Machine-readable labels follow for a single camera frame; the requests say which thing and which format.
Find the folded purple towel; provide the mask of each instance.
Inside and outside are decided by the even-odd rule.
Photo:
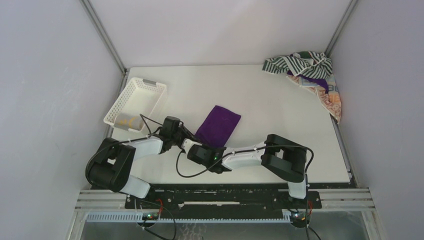
[[[197,130],[195,136],[214,148],[224,147],[242,116],[221,106],[215,106]]]

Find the purple cloth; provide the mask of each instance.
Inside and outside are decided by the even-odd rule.
[[[292,73],[292,71],[290,71],[290,70],[287,72],[287,75],[294,76],[293,73]],[[302,74],[299,74],[298,77],[302,77],[302,78],[308,80],[311,83],[315,83],[315,84],[320,85],[321,87],[325,88],[325,93],[326,94],[329,93],[329,84],[327,83],[327,81],[325,79],[310,78],[310,77],[304,76]]]
[[[195,136],[214,148],[224,147],[242,116],[215,106],[197,130]]]

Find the gray floor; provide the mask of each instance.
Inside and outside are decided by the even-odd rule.
[[[368,240],[360,212],[316,212],[311,227],[323,240]],[[178,223],[177,240],[306,240],[305,229],[287,223]],[[152,231],[171,238],[172,223],[158,223]],[[309,231],[310,239],[318,238]],[[87,222],[84,240],[157,240],[136,223]]]

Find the robotic arm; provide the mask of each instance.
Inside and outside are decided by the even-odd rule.
[[[264,166],[287,181],[290,196],[306,197],[306,149],[302,145],[269,134],[265,141],[249,147],[210,147],[196,139],[178,118],[172,116],[164,120],[158,134],[146,139],[128,143],[113,138],[103,140],[87,164],[85,177],[92,185],[145,198],[150,184],[130,175],[133,160],[165,153],[172,146],[178,146],[189,160],[217,174],[242,167]],[[282,158],[277,157],[281,150]],[[109,163],[108,159],[115,159],[115,163]]]

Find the pile of cloths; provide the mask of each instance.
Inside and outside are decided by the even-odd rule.
[[[265,60],[262,70],[270,74],[286,74],[293,83],[318,96],[322,106],[340,122],[342,102],[333,75],[332,61],[324,53],[295,52]]]

